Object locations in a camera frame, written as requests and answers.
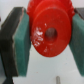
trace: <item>red plastic part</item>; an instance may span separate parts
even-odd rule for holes
[[[75,14],[70,0],[30,0],[31,41],[45,57],[60,54],[71,38],[71,21]]]

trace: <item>red object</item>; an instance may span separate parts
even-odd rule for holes
[[[30,0],[31,41],[45,57],[60,54],[71,38],[71,22],[75,14],[70,0]]]

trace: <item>center hole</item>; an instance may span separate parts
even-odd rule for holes
[[[54,41],[57,38],[57,31],[55,28],[49,28],[45,32],[45,38],[47,41]]]

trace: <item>gray metal part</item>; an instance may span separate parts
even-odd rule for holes
[[[1,55],[0,55],[0,84],[3,84],[5,79],[6,79],[6,76],[5,76],[5,72],[4,72],[4,68],[3,68],[3,64],[1,60]]]

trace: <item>red disk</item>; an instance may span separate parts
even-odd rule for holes
[[[32,44],[45,57],[57,56],[70,41],[72,17],[59,0],[41,0],[32,6],[27,10]]]

